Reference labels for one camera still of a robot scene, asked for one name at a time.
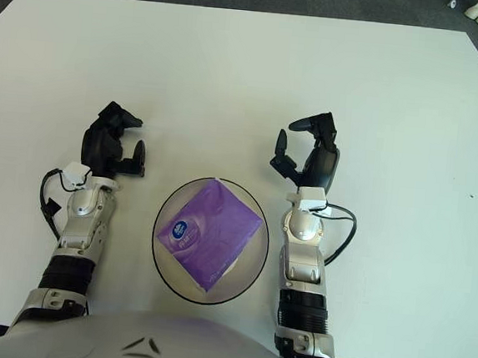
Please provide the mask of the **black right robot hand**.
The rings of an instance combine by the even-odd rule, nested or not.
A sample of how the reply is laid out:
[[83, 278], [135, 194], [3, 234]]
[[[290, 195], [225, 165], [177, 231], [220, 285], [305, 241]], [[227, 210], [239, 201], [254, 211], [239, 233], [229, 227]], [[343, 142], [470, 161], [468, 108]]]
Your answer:
[[335, 144], [337, 130], [332, 113], [321, 113], [298, 119], [289, 125], [290, 131], [307, 131], [315, 140], [312, 152], [299, 172], [297, 164], [286, 154], [287, 134], [281, 129], [275, 143], [274, 157], [269, 164], [284, 178], [291, 179], [297, 188], [321, 187], [327, 194], [332, 184], [340, 151]]

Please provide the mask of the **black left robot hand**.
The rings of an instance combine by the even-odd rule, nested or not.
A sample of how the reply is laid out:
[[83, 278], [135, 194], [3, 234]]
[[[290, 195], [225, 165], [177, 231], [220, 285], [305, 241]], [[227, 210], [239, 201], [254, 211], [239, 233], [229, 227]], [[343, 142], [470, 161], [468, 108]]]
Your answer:
[[145, 175], [145, 143], [139, 140], [133, 157], [123, 158], [121, 137], [124, 130], [142, 128], [143, 121], [116, 102], [109, 103], [83, 135], [81, 162], [95, 177], [113, 179], [117, 174]]

